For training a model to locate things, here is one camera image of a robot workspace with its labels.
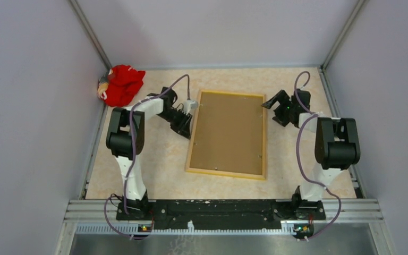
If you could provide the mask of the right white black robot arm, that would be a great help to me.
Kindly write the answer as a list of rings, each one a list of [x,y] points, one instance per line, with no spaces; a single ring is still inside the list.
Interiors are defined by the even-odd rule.
[[[292,195],[291,202],[281,208],[284,218],[323,218],[322,196],[328,186],[342,171],[359,162],[361,157],[358,128],[353,118],[327,117],[310,112],[311,94],[296,89],[292,96],[280,90],[262,104],[270,109],[275,103],[273,120],[281,126],[293,124],[299,129],[295,152],[304,182]],[[316,163],[307,175],[300,157],[300,140],[305,130],[315,134],[314,156]]]

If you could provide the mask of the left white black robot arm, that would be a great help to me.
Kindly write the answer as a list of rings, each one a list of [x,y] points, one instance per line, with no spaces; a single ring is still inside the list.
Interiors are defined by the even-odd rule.
[[[111,113],[106,147],[121,170],[121,210],[129,212],[135,219],[144,219],[149,213],[147,189],[142,179],[146,122],[158,116],[168,122],[175,133],[186,139],[191,138],[191,111],[198,107],[198,102],[187,99],[181,107],[174,107],[177,99],[172,88],[163,87],[161,93],[150,93],[133,106],[116,107]]]

